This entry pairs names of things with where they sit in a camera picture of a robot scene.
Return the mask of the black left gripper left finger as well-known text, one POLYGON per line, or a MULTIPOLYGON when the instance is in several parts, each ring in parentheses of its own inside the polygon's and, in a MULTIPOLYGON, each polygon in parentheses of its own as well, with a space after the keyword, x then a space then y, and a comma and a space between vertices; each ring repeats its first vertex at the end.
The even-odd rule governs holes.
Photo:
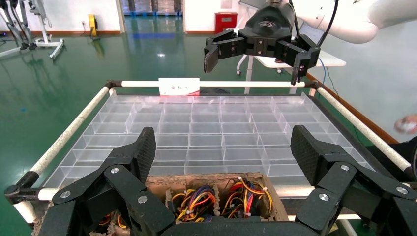
POLYGON ((174 215, 145 186, 155 158, 154 129, 112 150, 94 172, 59 190, 39 230, 41 236, 87 236, 106 214, 119 211, 133 236, 159 236, 174 215))

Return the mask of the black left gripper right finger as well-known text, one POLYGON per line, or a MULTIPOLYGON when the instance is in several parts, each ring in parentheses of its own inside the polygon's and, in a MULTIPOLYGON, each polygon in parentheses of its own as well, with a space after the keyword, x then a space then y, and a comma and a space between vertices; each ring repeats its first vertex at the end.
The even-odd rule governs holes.
POLYGON ((290 149, 314 190, 295 221, 318 235, 329 233, 343 208, 377 225, 380 235, 417 232, 417 194, 410 187, 355 161, 341 146, 293 127, 290 149))

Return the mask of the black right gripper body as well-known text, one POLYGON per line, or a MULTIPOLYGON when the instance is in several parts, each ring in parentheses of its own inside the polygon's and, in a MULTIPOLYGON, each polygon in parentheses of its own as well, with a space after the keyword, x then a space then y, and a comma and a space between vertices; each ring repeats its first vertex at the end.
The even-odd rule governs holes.
POLYGON ((238 31, 238 51, 279 58, 291 42, 295 12, 287 1, 268 1, 238 31))

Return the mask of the person's bare hand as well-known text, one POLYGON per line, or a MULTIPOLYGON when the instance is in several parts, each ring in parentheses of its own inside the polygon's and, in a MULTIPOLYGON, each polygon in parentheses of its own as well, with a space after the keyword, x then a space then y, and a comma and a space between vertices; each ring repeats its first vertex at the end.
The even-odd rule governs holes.
POLYGON ((394 129, 399 133, 416 134, 417 133, 417 115, 411 114, 398 119, 394 123, 394 129))

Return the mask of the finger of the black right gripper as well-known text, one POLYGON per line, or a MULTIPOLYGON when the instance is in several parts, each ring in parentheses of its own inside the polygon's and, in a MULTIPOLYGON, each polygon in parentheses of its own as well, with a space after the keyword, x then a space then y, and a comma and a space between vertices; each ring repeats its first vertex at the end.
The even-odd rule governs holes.
POLYGON ((207 38, 204 48, 204 72, 210 73, 220 59, 242 55, 245 50, 244 41, 245 39, 238 37, 232 29, 207 38))
POLYGON ((296 36, 290 42, 277 41, 277 59, 293 68, 291 85, 299 83, 308 69, 316 66, 320 51, 321 48, 305 34, 296 36))

